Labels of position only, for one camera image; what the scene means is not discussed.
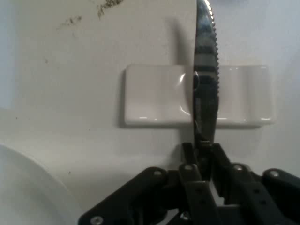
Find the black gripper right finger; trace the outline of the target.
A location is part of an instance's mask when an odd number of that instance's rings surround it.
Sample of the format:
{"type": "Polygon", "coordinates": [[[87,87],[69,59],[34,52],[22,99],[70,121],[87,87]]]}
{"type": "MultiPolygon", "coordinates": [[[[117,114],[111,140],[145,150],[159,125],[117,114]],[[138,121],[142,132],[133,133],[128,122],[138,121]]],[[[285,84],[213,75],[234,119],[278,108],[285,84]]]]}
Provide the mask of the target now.
{"type": "Polygon", "coordinates": [[[240,206],[258,225],[300,223],[300,179],[271,168],[257,175],[231,163],[219,144],[211,150],[212,180],[224,203],[240,206]]]}

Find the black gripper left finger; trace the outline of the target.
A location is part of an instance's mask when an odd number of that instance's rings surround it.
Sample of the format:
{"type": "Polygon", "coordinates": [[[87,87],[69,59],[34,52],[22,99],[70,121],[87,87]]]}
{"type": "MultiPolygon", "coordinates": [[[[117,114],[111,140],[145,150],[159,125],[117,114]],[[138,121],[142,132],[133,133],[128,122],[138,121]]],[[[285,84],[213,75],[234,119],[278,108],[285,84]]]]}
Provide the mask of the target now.
{"type": "Polygon", "coordinates": [[[80,216],[80,225],[156,225],[177,209],[171,225],[220,225],[209,185],[198,170],[195,150],[183,143],[177,170],[149,167],[80,216]]]}

